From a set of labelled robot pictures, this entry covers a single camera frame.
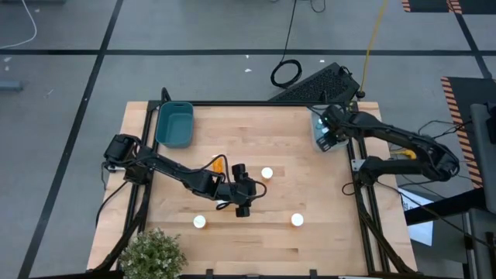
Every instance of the small white cup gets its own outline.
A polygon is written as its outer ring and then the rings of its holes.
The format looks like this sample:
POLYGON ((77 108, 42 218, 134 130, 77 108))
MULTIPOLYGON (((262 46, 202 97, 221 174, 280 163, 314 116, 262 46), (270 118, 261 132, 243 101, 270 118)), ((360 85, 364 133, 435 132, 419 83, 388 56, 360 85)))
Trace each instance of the small white cup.
POLYGON ((303 225, 303 215, 301 215, 300 213, 293 214, 293 216, 291 217, 291 224, 293 224, 293 226, 303 225))
POLYGON ((262 169, 262 177, 265 178, 265 179, 270 179, 273 174, 274 174, 274 172, 269 167, 264 167, 262 169))
POLYGON ((195 228, 197 229, 203 229, 206 223, 207 220, 205 220, 205 217, 203 215, 198 215, 193 219, 193 226, 195 226, 195 228))

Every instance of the gray floor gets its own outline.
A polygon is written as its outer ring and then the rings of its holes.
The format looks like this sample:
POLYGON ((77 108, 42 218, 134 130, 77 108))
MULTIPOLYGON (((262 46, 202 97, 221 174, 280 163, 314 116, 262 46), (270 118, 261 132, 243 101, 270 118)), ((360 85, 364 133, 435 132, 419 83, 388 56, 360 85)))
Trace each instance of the gray floor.
MULTIPOLYGON (((109 49, 280 49, 287 34, 291 3, 125 0, 109 49)), ((62 6, 31 4, 39 34, 20 48, 96 50, 114 4, 115 0, 67 0, 62 6)), ((289 48, 363 50, 380 4, 379 0, 333 0, 327 1, 324 13, 315 14, 308 2, 300 1, 289 48)), ((479 48, 496 50, 496 39, 491 36, 496 15, 464 18, 479 48)), ((21 5, 0 4, 0 46, 25 40, 31 34, 21 5)), ((406 13, 399 1, 391 1, 375 49, 470 48, 453 14, 406 13)), ((280 91, 269 79, 280 58, 106 56, 31 276, 84 271, 95 214, 102 201, 102 152, 119 131, 128 101, 158 99, 162 86, 174 100, 267 100, 280 91)), ((303 77, 332 62, 346 65, 358 81, 362 76, 362 56, 288 58, 301 62, 303 77)), ((496 57, 484 60, 496 74, 496 57)), ((0 161, 4 178, 0 186, 2 278, 17 277, 94 62, 93 56, 0 55, 0 79, 26 82, 21 93, 0 94, 0 127, 7 132, 0 137, 4 158, 0 161)), ((278 78, 284 80, 292 74, 283 69, 278 78)), ((472 57, 371 57, 366 100, 380 103, 385 122, 405 129, 417 130, 431 119, 450 121, 439 81, 442 76, 482 78, 472 57)), ((444 128, 432 126, 426 132, 437 134, 444 128)), ((455 136, 441 141, 461 157, 455 136)), ((470 182, 454 178, 449 183, 430 184, 429 188, 451 196, 470 189, 470 182)), ((454 231, 436 223, 433 248, 414 243, 421 271, 462 276, 461 265, 451 261, 457 258, 446 255, 446 246, 450 245, 447 235, 454 235, 454 231)))

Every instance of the orange and black hazard tape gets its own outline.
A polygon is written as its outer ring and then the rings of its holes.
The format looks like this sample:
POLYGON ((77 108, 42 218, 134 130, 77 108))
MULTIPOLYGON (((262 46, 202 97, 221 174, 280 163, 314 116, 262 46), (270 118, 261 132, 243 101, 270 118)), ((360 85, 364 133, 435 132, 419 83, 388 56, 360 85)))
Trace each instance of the orange and black hazard tape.
MULTIPOLYGON (((455 124, 462 124, 463 120, 461 119, 460 110, 458 109, 458 105, 456 104, 455 95, 453 94, 453 89, 451 88, 450 80, 447 77, 441 77, 441 85, 443 86, 444 95, 446 97, 446 101, 448 102, 449 113, 451 114, 451 118, 455 124)), ((475 161, 475 156, 470 147, 470 141, 468 140, 468 135, 463 129, 456 131, 458 135, 458 141, 460 142, 460 146, 462 148, 463 157, 466 160, 468 173, 470 175, 470 179, 472 180, 472 185, 475 188, 482 187, 482 177, 479 171, 479 167, 477 166, 477 162, 475 161)))
MULTIPOLYGON (((410 1, 409 0, 401 0, 401 4, 403 5, 403 9, 405 12, 411 12, 412 7, 410 7, 410 1)), ((448 5, 448 11, 449 12, 455 12, 458 14, 462 14, 462 7, 460 5, 459 0, 446 0, 446 4, 448 5)))
POLYGON ((410 12, 411 9, 410 9, 410 1, 409 0, 401 0, 401 3, 403 5, 403 9, 405 10, 405 12, 410 12))
POLYGON ((462 14, 462 7, 460 6, 459 0, 446 0, 446 4, 448 4, 449 12, 462 14))

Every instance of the white paper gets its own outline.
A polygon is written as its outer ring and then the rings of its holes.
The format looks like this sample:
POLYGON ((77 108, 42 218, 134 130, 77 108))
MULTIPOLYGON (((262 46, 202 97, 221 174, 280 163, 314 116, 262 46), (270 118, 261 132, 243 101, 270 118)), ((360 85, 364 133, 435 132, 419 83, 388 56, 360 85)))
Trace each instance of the white paper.
MULTIPOLYGON (((399 189, 399 191, 403 195, 413 199, 414 201, 418 202, 421 205, 427 205, 432 202, 427 198, 423 198, 419 195, 412 194, 409 191, 405 191, 403 189, 399 189)), ((418 205, 416 205, 413 201, 410 201, 408 198, 402 197, 402 199, 403 199, 404 211, 413 208, 418 208, 418 205)), ((418 241, 420 243, 424 243, 425 245, 428 246, 432 246, 432 221, 409 226, 408 234, 410 235, 410 239, 413 239, 414 241, 418 241)))

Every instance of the yellow cable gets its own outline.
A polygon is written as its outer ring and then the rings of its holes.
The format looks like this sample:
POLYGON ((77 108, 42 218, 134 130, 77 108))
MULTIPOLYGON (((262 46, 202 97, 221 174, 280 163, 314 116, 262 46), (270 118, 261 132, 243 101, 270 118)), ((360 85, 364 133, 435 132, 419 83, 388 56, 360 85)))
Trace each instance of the yellow cable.
POLYGON ((365 80, 367 79, 367 66, 369 64, 369 53, 374 45, 375 37, 377 32, 379 31, 379 25, 381 24, 382 15, 386 10, 386 6, 388 6, 388 0, 383 0, 381 10, 379 11, 379 16, 377 17, 377 21, 375 22, 374 32, 372 33, 372 38, 370 38, 369 46, 367 47, 367 54, 365 55, 365 64, 363 65, 363 75, 362 75, 362 84, 360 85, 360 91, 363 91, 363 85, 365 84, 365 80))

